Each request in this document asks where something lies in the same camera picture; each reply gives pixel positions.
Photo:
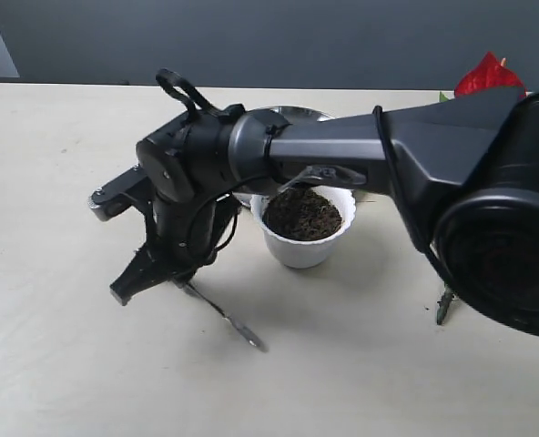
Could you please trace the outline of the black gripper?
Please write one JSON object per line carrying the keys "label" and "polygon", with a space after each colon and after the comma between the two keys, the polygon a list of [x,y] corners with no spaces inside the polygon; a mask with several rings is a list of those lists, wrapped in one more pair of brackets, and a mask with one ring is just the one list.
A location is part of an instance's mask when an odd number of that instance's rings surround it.
{"label": "black gripper", "polygon": [[237,219],[238,201],[228,194],[212,200],[198,195],[187,203],[177,203],[155,190],[153,213],[157,233],[153,247],[138,249],[110,284],[110,292],[120,305],[172,279],[175,273],[212,264],[229,223]]}

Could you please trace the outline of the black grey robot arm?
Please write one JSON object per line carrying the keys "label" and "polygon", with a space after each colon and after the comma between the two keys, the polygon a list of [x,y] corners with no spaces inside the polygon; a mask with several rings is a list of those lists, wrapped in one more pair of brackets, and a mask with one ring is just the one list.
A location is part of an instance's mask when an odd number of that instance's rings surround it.
{"label": "black grey robot arm", "polygon": [[393,199],[439,276],[482,315],[539,337],[539,92],[497,87],[423,107],[294,124],[219,109],[166,86],[185,111],[137,144],[108,209],[137,208],[146,242],[111,292],[121,304],[215,259],[233,193],[293,180]]}

